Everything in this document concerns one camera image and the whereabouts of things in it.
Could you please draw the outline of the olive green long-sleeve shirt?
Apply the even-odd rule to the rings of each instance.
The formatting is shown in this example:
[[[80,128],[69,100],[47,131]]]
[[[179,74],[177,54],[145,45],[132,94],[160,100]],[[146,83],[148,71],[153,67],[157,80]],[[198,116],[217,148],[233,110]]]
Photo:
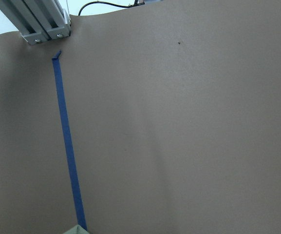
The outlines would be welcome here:
[[[65,231],[63,234],[89,234],[89,232],[80,225],[75,225],[74,227]]]

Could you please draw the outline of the aluminium frame post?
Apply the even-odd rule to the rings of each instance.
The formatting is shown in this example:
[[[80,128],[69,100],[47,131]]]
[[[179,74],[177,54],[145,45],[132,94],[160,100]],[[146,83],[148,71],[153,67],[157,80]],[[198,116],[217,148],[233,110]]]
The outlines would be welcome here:
[[[30,45],[71,34],[70,15],[57,0],[0,0],[0,10]]]

